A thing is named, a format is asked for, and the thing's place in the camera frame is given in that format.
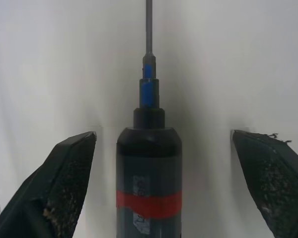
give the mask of red stripe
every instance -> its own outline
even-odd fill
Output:
[[[140,197],[117,191],[117,208],[128,207],[143,218],[165,219],[182,208],[182,192],[166,197]]]

